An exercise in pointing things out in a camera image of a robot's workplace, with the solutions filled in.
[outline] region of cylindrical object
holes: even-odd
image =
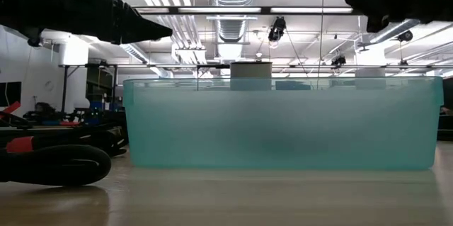
[[[361,77],[355,80],[357,89],[386,89],[385,69],[357,69],[355,76]]]
[[[59,46],[60,64],[63,65],[82,65],[88,63],[88,45],[81,40],[72,38]],[[62,111],[72,113],[74,102],[85,100],[86,76],[88,70],[85,67],[70,69],[67,73],[67,90],[65,94],[65,104]]]
[[[272,62],[232,62],[232,91],[269,91],[272,88]]]

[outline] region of frosted plastic container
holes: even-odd
[[[252,87],[255,80],[240,81]],[[441,78],[271,82],[267,91],[232,91],[228,79],[125,81],[133,164],[230,169],[432,166],[443,104]]]

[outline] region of table surface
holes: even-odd
[[[0,183],[0,225],[453,225],[453,142],[429,171],[139,169],[82,188]]]

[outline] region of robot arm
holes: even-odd
[[[0,0],[0,24],[19,31],[35,47],[45,28],[116,45],[157,40],[173,32],[142,18],[121,0]]]

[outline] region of metal rack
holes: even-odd
[[[120,68],[150,68],[150,67],[161,67],[161,68],[174,68],[174,69],[196,69],[197,77],[199,76],[201,68],[214,68],[214,69],[229,69],[229,64],[75,64],[75,65],[60,65],[59,67],[64,68],[64,79],[63,79],[63,98],[62,98],[62,112],[64,112],[66,104],[66,90],[67,90],[67,79],[80,67],[93,67],[93,68],[113,68],[113,84],[112,84],[112,103],[115,104],[115,96],[117,87],[118,70]],[[453,64],[446,65],[354,65],[345,64],[341,66],[331,65],[305,65],[305,64],[274,64],[274,69],[453,69]]]

